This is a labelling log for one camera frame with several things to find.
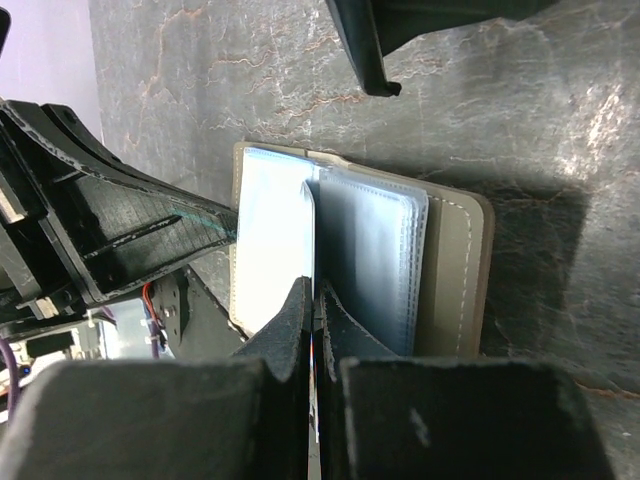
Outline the grey card holder wallet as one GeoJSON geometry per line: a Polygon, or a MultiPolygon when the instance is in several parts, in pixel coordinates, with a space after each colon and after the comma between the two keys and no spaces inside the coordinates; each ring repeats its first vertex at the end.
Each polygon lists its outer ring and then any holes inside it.
{"type": "Polygon", "coordinates": [[[478,355],[495,231],[485,197],[300,148],[239,142],[233,156],[230,314],[245,332],[265,327],[304,276],[306,181],[315,292],[330,282],[345,310],[396,354],[478,355]]]}

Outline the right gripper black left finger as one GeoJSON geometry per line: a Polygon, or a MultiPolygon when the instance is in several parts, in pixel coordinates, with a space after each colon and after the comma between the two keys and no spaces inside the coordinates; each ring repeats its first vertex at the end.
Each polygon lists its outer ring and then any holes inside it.
{"type": "Polygon", "coordinates": [[[252,479],[306,479],[312,282],[294,280],[281,310],[234,355],[262,365],[252,479]]]}

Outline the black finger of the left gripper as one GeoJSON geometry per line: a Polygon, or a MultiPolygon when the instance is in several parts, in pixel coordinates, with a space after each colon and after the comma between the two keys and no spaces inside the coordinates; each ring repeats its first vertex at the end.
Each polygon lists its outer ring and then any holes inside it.
{"type": "Polygon", "coordinates": [[[79,184],[97,188],[87,197],[97,229],[86,243],[85,257],[100,288],[100,303],[236,240],[238,218],[229,207],[121,162],[70,108],[39,106],[100,163],[100,181],[79,184]]]}

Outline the black plastic card box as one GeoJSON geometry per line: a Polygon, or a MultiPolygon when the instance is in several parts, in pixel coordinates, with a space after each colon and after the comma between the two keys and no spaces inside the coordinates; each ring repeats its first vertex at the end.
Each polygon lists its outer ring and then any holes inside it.
{"type": "Polygon", "coordinates": [[[503,18],[522,21],[547,0],[328,0],[326,5],[360,88],[392,97],[402,86],[386,77],[384,57],[417,36],[503,18]]]}

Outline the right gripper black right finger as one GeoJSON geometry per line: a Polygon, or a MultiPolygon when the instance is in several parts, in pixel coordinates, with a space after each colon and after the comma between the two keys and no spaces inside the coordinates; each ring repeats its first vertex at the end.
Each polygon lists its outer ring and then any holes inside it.
{"type": "Polygon", "coordinates": [[[320,468],[323,479],[347,479],[344,398],[340,361],[345,358],[393,357],[344,308],[328,281],[321,284],[317,302],[317,400],[320,468]]]}

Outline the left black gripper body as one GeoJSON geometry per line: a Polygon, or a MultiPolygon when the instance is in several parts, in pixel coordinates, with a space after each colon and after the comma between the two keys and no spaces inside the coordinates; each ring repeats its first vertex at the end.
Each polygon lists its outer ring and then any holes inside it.
{"type": "Polygon", "coordinates": [[[48,321],[100,303],[86,260],[97,229],[88,202],[100,163],[41,106],[1,103],[1,268],[16,291],[12,313],[48,321]]]}

